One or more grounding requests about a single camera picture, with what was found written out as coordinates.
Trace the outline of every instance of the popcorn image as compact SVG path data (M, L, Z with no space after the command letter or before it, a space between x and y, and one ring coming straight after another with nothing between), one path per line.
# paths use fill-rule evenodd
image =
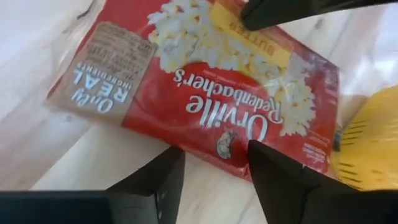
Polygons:
M284 119L283 128L280 136L288 134L307 134L309 121L315 118L315 95L311 88L305 84L308 74L302 74L300 78L285 74L278 77L266 85L270 96L281 103L281 115Z
M281 103L284 119L280 136L305 136L315 118L315 95L305 84L308 74L299 76L280 71L225 33L210 19L211 3L206 0L171 0L160 12L148 15L155 25L148 39L159 48L160 68L167 73L184 65L205 62L210 68L232 70L262 83L271 97Z

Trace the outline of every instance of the black plastic object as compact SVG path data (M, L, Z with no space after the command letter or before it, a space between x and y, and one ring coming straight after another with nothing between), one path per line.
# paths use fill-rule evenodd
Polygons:
M174 224L185 154L171 147L105 191L2 192L4 224Z
M398 223L398 191L357 191L257 141L248 159L268 224Z
M249 0L241 12L241 20L247 29L258 30L327 12L396 1L397 0Z

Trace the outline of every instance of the popcorn bag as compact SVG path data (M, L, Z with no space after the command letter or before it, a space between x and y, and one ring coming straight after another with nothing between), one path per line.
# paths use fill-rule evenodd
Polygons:
M326 172L338 68L278 27L244 30L241 6L107 1L48 98L244 179L250 139Z

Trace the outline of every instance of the table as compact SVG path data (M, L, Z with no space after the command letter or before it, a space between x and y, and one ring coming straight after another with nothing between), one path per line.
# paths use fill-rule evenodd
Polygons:
M370 49L385 11L386 6L369 7L281 25L342 69L338 120L343 126L366 101L368 93L349 87L364 85L364 76L372 75L358 67L372 67ZM58 46L67 43L56 41ZM2 190L106 189L168 148L162 141L45 106L46 92L55 80L52 69L57 65L49 49L56 44L33 46L25 50L29 54L0 67ZM18 63L26 60L40 63L24 70ZM187 155L178 223L265 222L251 183Z

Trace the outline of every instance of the yellow plastic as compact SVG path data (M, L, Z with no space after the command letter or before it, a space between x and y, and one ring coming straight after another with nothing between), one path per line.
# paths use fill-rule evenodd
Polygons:
M398 86L373 95L333 155L339 179L358 190L398 189Z

